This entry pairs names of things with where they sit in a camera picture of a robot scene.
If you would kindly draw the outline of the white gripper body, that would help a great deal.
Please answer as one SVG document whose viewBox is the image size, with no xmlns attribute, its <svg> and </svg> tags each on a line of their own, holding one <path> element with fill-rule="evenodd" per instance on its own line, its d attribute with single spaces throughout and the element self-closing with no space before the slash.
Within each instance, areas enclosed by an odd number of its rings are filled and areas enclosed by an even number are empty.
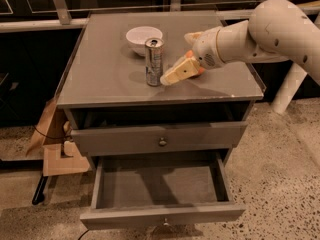
<svg viewBox="0 0 320 240">
<path fill-rule="evenodd" d="M 215 69 L 225 65 L 217 48 L 217 37 L 220 30 L 220 27 L 215 27 L 202 32 L 192 47 L 196 59 L 205 69 Z"/>
</svg>

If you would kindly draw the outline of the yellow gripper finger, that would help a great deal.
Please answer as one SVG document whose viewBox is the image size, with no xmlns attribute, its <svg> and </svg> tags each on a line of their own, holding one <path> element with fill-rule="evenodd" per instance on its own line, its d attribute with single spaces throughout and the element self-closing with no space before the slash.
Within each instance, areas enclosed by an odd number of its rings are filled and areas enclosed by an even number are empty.
<svg viewBox="0 0 320 240">
<path fill-rule="evenodd" d="M 200 32 L 193 32 L 193 33 L 186 33 L 186 34 L 184 35 L 184 39 L 185 39 L 185 41 L 186 41 L 189 45 L 193 46 L 194 43 L 197 41 L 197 39 L 198 39 L 201 35 L 202 35 L 202 31 L 200 31 Z"/>
<path fill-rule="evenodd" d="M 201 66 L 194 57 L 181 57 L 170 69 L 161 77 L 162 85 L 169 86 L 182 80 L 196 76 Z"/>
</svg>

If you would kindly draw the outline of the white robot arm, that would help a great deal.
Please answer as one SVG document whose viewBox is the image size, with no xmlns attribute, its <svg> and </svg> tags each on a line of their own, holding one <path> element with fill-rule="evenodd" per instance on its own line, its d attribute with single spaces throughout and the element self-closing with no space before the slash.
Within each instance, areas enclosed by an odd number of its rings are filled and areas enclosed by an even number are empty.
<svg viewBox="0 0 320 240">
<path fill-rule="evenodd" d="M 320 83 L 320 29 L 287 0 L 266 0 L 245 21 L 187 33 L 185 40 L 191 50 L 161 76 L 164 85 L 228 63 L 281 60 L 293 61 Z"/>
</svg>

